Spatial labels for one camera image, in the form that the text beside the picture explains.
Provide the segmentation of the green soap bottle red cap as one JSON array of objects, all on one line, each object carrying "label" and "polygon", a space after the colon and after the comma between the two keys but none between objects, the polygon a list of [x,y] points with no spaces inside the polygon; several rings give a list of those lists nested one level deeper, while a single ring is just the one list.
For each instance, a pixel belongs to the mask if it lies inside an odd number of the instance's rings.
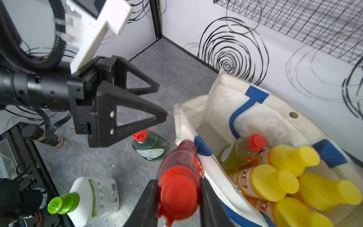
[{"label": "green soap bottle red cap", "polygon": [[163,159],[167,154],[165,139],[150,129],[144,129],[132,135],[132,148],[149,161]]}]

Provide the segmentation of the yellow-green soap bottle red cap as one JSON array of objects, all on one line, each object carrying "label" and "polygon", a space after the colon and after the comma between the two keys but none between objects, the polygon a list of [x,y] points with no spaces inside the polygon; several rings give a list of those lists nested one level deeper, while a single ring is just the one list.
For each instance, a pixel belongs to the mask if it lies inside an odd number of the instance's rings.
[{"label": "yellow-green soap bottle red cap", "polygon": [[217,155],[217,160],[224,171],[234,171],[248,164],[266,146],[265,139],[255,133],[249,137],[240,137],[233,145],[227,145]]}]

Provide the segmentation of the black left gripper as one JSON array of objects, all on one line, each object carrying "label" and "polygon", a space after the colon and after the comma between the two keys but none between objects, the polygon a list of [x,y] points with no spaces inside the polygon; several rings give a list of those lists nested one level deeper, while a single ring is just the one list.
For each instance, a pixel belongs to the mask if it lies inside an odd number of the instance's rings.
[{"label": "black left gripper", "polygon": [[97,60],[75,74],[67,62],[38,74],[1,66],[1,105],[70,111],[75,132],[87,135],[91,148],[107,148],[166,121],[165,109],[135,94],[109,82],[97,89]]}]

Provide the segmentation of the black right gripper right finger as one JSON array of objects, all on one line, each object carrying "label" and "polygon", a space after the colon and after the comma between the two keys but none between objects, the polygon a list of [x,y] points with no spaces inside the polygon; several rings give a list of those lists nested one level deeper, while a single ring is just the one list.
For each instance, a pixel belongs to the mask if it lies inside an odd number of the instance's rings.
[{"label": "black right gripper right finger", "polygon": [[234,227],[222,203],[206,178],[199,179],[201,188],[200,224],[202,227]]}]

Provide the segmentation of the orange soap bottle yellow cap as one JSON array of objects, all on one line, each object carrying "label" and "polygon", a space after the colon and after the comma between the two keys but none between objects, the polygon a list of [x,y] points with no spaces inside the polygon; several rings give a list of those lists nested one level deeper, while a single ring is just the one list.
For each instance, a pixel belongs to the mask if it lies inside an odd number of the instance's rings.
[{"label": "orange soap bottle yellow cap", "polygon": [[300,187],[297,177],[292,173],[267,164],[230,172],[227,176],[244,196],[272,202],[298,192]]},{"label": "orange soap bottle yellow cap", "polygon": [[278,145],[260,152],[251,162],[239,167],[245,169],[262,164],[271,165],[279,171],[289,171],[295,177],[301,176],[307,167],[320,163],[318,152],[308,146],[294,148],[288,145]]},{"label": "orange soap bottle yellow cap", "polygon": [[277,227],[332,227],[324,215],[310,211],[302,202],[285,197],[278,202],[245,197],[258,211],[267,215]]},{"label": "orange soap bottle yellow cap", "polygon": [[298,177],[299,190],[290,196],[318,211],[331,212],[340,204],[359,205],[362,194],[348,180],[331,181],[312,172]]}]

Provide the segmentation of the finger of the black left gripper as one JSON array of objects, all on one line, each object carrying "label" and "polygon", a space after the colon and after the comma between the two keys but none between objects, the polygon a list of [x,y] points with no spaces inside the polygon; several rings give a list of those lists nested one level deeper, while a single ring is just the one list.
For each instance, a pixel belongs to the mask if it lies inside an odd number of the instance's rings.
[{"label": "finger of the black left gripper", "polygon": [[[111,84],[137,96],[156,93],[159,91],[159,83],[154,81],[151,77],[143,73],[140,69],[123,57],[115,55],[112,57],[102,57],[97,60],[96,68],[101,80],[110,82]],[[128,82],[129,76],[143,81],[146,86],[132,88]]]}]

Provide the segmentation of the white bag with blue handles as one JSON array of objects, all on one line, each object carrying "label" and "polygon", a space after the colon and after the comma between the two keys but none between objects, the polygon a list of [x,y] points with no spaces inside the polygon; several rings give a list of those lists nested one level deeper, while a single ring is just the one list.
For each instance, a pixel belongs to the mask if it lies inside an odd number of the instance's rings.
[{"label": "white bag with blue handles", "polygon": [[273,226],[271,218],[245,200],[216,159],[238,136],[258,133],[268,148],[315,148],[322,161],[308,171],[363,187],[362,169],[315,123],[284,100],[225,72],[219,73],[207,95],[174,105],[174,118],[176,144],[186,139],[195,143],[206,178],[238,227]]}]

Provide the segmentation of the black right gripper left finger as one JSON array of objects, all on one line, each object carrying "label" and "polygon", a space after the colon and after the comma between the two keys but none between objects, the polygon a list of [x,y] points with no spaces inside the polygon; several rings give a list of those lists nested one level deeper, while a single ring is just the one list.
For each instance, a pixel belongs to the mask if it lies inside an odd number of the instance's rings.
[{"label": "black right gripper left finger", "polygon": [[156,179],[148,182],[137,205],[123,227],[157,227],[157,184],[158,181]]}]

